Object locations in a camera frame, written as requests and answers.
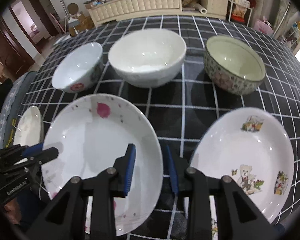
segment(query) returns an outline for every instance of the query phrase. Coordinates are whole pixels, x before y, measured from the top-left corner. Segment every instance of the wooden door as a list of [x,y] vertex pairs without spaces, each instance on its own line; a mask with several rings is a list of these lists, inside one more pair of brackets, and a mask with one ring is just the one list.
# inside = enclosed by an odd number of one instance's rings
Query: wooden door
[[16,78],[28,71],[34,60],[0,19],[0,61]]

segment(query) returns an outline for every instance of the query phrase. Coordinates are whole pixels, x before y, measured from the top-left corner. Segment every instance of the pink bag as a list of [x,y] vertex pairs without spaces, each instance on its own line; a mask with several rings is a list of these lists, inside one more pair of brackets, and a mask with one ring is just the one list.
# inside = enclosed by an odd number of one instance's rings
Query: pink bag
[[265,21],[261,21],[261,20],[257,20],[255,25],[254,25],[254,29],[256,31],[260,31],[262,33],[271,35],[273,33],[273,29],[271,28],[271,26],[269,26],[268,24],[266,24],[265,22],[268,22],[266,19],[264,19]]

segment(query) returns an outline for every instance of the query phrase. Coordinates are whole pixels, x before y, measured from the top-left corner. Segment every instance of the doorway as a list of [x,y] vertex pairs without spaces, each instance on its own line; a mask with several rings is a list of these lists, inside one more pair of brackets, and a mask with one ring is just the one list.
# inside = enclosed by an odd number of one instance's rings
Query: doorway
[[14,0],[9,9],[23,33],[40,53],[49,39],[58,35],[39,0]]
[[5,21],[0,18],[0,73],[8,73],[17,79],[34,64],[34,60],[11,33]]

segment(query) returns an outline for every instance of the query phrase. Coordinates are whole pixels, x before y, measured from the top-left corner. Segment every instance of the paper towel roll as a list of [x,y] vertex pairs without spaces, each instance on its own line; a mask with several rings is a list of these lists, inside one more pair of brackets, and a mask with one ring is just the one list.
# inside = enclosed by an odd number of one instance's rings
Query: paper towel roll
[[201,4],[199,3],[191,3],[192,7],[198,9],[202,14],[206,14],[207,13],[207,9],[204,8]]

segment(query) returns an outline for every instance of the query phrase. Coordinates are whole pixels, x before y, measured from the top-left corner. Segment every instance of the plate with pink flower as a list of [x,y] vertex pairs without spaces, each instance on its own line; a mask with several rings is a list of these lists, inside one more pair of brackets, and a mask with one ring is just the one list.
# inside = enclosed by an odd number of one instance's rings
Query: plate with pink flower
[[[67,105],[51,124],[43,149],[56,147],[58,158],[42,165],[42,176],[52,199],[73,177],[97,176],[136,146],[131,189],[114,198],[117,236],[140,226],[153,211],[162,188],[162,153],[148,119],[127,100],[108,94],[79,98]],[[92,197],[88,200],[86,233],[90,233]]]

